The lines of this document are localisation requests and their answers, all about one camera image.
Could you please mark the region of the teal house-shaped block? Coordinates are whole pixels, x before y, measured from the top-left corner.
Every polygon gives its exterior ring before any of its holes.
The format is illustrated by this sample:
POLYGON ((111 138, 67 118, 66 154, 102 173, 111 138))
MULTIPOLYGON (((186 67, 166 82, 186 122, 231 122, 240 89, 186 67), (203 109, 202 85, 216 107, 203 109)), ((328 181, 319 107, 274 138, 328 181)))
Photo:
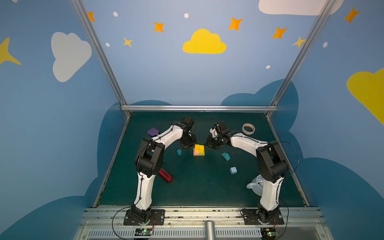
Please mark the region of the teal house-shaped block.
POLYGON ((228 153, 222 153, 222 157, 226 160, 229 161, 231 159, 230 155, 228 153))

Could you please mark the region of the light blue cube block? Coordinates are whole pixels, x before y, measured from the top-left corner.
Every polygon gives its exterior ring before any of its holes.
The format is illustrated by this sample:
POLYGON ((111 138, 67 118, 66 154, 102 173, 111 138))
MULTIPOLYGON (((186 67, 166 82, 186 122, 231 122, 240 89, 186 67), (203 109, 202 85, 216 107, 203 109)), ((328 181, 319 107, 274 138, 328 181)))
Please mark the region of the light blue cube block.
POLYGON ((237 168, 236 167, 231 167, 230 168, 230 172, 231 172, 231 174, 237 173, 237 168))

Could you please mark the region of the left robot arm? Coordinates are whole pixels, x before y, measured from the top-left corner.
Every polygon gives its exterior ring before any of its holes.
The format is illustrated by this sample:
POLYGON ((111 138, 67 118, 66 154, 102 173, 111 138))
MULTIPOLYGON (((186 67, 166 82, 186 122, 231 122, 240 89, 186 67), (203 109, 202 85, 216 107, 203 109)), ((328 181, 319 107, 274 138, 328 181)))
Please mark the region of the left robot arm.
POLYGON ((142 140, 135 159, 137 195, 130 210, 130 214, 139 223, 144 224, 150 220, 154 181, 162 168, 165 150, 177 141, 182 148, 193 147, 197 143, 196 135, 191 132, 194 123, 192 118, 185 117, 180 122, 173 122, 163 133, 142 140))

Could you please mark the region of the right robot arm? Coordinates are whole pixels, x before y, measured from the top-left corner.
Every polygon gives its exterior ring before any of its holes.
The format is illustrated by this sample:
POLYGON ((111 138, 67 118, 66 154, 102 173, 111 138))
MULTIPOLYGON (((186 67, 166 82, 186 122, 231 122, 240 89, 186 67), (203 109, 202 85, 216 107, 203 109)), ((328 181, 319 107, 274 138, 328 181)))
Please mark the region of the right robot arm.
POLYGON ((257 158, 259 174, 263 178, 263 193, 259 203, 259 213, 270 218, 279 211, 279 196, 289 164, 278 141, 264 142, 232 131, 222 133, 210 129, 205 146, 218 150, 231 146, 252 154, 257 158))

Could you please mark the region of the white tape roll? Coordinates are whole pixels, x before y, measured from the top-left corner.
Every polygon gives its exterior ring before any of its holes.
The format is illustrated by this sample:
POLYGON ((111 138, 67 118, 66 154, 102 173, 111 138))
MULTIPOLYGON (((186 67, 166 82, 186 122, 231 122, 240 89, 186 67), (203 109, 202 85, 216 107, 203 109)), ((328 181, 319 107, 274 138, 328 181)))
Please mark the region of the white tape roll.
POLYGON ((242 132, 246 135, 252 135, 254 134, 256 131, 256 128, 254 125, 250 124, 250 123, 245 123, 243 124, 242 126, 242 132))

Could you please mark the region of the light blue mug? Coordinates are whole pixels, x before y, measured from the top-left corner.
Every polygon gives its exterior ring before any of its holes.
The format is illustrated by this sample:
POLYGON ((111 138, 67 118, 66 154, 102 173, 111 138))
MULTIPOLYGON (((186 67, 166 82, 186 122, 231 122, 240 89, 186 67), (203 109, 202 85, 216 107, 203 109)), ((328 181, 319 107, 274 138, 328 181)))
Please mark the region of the light blue mug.
POLYGON ((258 175, 250 183, 246 185, 246 188, 252 190, 254 194, 261 197, 263 194, 264 179, 261 175, 258 175))

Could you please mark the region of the right circuit board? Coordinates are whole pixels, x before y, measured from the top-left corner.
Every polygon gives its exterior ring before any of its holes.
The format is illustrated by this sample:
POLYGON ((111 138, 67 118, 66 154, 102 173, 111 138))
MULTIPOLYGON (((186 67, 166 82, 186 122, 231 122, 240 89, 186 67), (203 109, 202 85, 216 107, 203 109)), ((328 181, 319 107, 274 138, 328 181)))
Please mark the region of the right circuit board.
POLYGON ((261 228, 261 240, 275 240, 277 238, 277 231, 276 229, 272 228, 261 228))

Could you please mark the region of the circuit board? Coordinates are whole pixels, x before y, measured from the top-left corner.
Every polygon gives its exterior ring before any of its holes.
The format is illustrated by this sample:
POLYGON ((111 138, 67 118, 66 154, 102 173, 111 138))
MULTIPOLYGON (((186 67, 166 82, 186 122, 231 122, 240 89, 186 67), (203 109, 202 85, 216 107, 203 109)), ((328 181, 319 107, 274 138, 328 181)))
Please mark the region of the circuit board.
POLYGON ((135 229, 135 233, 134 233, 134 236, 135 237, 145 237, 145 238, 150 238, 152 235, 154 234, 154 230, 153 229, 135 229))
POLYGON ((261 228, 261 240, 275 240, 277 238, 277 231, 276 229, 272 228, 261 228))

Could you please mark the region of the left circuit board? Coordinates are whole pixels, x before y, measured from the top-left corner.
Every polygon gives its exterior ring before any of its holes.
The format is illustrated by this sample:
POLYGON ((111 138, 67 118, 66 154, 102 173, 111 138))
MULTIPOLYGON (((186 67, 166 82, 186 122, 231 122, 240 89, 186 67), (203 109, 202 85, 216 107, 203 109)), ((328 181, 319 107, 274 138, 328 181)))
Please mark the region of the left circuit board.
POLYGON ((153 229, 135 229, 135 233, 134 233, 134 236, 135 237, 145 237, 145 238, 150 238, 152 235, 154 234, 154 230, 153 229))

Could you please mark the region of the aluminium cage frame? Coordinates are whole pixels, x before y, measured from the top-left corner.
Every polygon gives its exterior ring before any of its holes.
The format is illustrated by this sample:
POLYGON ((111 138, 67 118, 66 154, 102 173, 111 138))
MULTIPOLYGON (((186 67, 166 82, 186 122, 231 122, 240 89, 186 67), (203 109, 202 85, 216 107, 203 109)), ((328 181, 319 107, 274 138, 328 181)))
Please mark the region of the aluminium cage frame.
POLYGON ((91 20, 87 16, 85 5, 82 1, 72 1, 72 5, 84 27, 86 33, 98 55, 98 58, 102 64, 102 67, 112 85, 112 88, 121 104, 121 110, 126 112, 128 118, 131 117, 132 111, 155 111, 155 112, 265 112, 267 118, 272 115, 272 112, 278 110, 278 103, 282 99, 284 93, 287 91, 290 83, 296 75, 298 69, 303 63, 305 57, 310 51, 313 43, 317 39, 319 33, 327 22, 333 6, 336 1, 326 1, 321 9, 318 17, 316 18, 308 36, 307 41, 302 45, 296 56, 292 66, 290 67, 286 77, 278 88, 275 96, 273 97, 270 105, 268 106, 209 106, 209 105, 173 105, 173 106, 161 106, 161 105, 129 105, 125 99, 123 91, 119 85, 119 82, 112 70, 112 67, 107 59, 105 51, 103 50, 96 31, 91 23, 91 20))

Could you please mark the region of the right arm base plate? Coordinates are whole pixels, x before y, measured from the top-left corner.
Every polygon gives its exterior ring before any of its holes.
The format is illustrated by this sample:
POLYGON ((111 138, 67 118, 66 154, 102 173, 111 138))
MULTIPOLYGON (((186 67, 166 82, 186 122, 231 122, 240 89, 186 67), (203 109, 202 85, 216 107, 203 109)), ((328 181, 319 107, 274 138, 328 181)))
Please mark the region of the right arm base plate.
POLYGON ((283 225, 284 219, 279 209, 265 211, 263 209, 241 209, 245 225, 283 225))

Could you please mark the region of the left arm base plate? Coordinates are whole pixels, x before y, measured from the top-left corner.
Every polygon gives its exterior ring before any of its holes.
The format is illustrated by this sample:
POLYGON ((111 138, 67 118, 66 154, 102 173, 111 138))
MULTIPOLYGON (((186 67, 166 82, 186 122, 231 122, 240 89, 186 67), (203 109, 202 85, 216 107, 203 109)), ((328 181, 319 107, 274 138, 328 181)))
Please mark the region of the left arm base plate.
POLYGON ((165 220, 165 210, 136 211, 128 210, 123 222, 124 226, 162 226, 165 220))

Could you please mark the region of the aluminium front rail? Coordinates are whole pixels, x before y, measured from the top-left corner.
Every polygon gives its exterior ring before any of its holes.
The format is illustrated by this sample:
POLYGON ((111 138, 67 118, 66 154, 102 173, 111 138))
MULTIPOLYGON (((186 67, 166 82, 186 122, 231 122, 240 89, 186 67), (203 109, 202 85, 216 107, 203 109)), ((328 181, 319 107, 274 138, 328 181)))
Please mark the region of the aluminium front rail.
POLYGON ((215 222, 216 240, 261 240, 261 228, 276 229, 276 240, 331 240, 319 208, 281 208, 283 225, 245 225, 241 209, 250 207, 159 207, 162 226, 124 226, 128 208, 86 209, 76 240, 206 240, 205 221, 215 222), (153 229, 150 238, 135 237, 135 229, 153 229))

